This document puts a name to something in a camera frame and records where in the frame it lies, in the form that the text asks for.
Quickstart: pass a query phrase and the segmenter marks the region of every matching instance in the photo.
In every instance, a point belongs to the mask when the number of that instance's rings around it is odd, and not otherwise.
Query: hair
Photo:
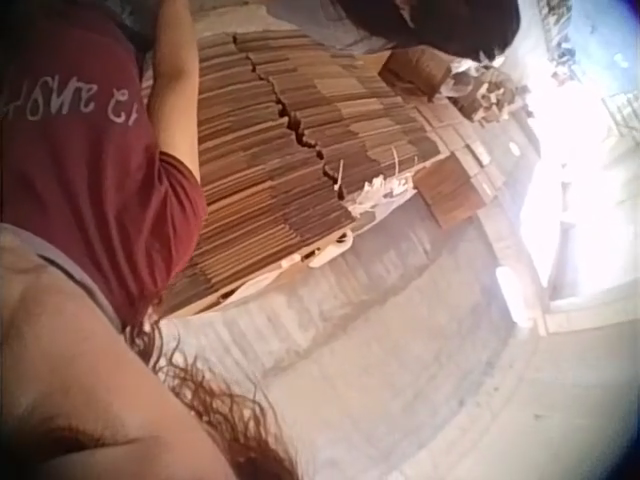
[[[273,406],[235,392],[196,359],[178,360],[179,342],[163,355],[162,332],[129,329],[125,340],[182,404],[202,423],[238,480],[299,480],[295,457],[283,440]]]
[[[475,61],[493,61],[520,30],[517,0],[409,0],[409,21],[396,0],[332,1],[358,28],[399,48],[428,45]]]

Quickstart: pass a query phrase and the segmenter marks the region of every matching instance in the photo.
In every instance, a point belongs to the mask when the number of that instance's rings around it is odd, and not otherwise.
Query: woman
[[[263,0],[267,12],[354,54],[428,45],[493,61],[520,29],[517,0]]]
[[[145,109],[145,52],[97,3],[3,3],[4,445],[43,478],[299,478],[268,410],[143,332],[206,215],[198,50],[160,0]]]

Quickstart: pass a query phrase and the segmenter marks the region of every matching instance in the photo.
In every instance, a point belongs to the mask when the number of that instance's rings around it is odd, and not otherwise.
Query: red t-shirt
[[[139,324],[183,269],[206,215],[202,189],[158,151],[135,53],[101,11],[37,29],[8,83],[2,222],[42,239]]]

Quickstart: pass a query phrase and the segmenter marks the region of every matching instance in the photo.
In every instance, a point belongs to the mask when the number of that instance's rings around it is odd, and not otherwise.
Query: concrete floor
[[[603,97],[638,90],[640,17],[631,0],[574,0],[571,43]]]
[[[533,36],[507,65],[524,78],[544,47],[523,5]],[[513,121],[478,133],[517,223],[535,149]],[[497,266],[475,220],[443,234],[415,197],[295,284],[164,329],[239,387],[261,382],[305,478],[589,478],[635,420],[640,328],[520,337]]]

